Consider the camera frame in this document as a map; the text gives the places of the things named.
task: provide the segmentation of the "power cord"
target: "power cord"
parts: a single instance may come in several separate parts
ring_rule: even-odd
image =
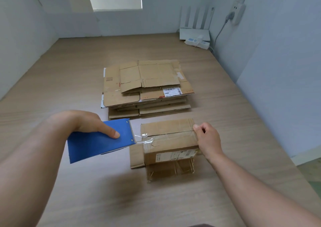
[[[213,44],[213,47],[212,47],[214,56],[215,56],[214,48],[215,48],[216,40],[217,40],[217,38],[219,37],[219,35],[221,34],[221,32],[222,32],[224,26],[226,25],[226,23],[227,23],[229,20],[232,20],[232,19],[234,18],[234,14],[235,14],[235,12],[233,11],[233,12],[230,12],[230,13],[225,17],[224,25],[222,26],[219,34],[217,34],[217,36],[216,36],[216,38],[215,38],[215,41],[214,41],[214,44]]]

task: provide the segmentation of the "stack of flattened cardboard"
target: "stack of flattened cardboard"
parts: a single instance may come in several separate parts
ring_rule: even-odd
[[[109,119],[190,108],[194,93],[178,60],[135,61],[104,70],[103,105]]]
[[[130,166],[146,166],[147,180],[194,172],[199,147],[193,119],[141,124],[142,141],[129,147]]]

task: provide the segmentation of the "floor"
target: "floor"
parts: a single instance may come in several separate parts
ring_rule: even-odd
[[[298,169],[321,198],[321,158],[299,165]]]
[[[0,102],[0,160],[47,116],[66,109],[100,109],[103,68],[133,60],[178,59],[195,94],[190,110],[131,120],[208,121],[225,153],[260,180],[321,217],[321,200],[208,50],[177,34],[58,40]],[[70,164],[65,149],[39,226],[244,226],[203,156],[195,173],[147,183],[145,168],[130,169],[129,148]]]

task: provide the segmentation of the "forearm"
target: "forearm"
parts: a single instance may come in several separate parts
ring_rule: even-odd
[[[38,125],[0,165],[0,225],[35,226],[54,186],[75,119],[63,112]]]
[[[321,220],[223,154],[208,159],[241,218],[254,226],[321,226]]]

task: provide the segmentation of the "baseboard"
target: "baseboard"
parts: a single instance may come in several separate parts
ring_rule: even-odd
[[[321,145],[308,151],[302,152],[297,156],[292,157],[291,160],[296,166],[298,166],[300,164],[304,164],[318,158],[321,158]]]

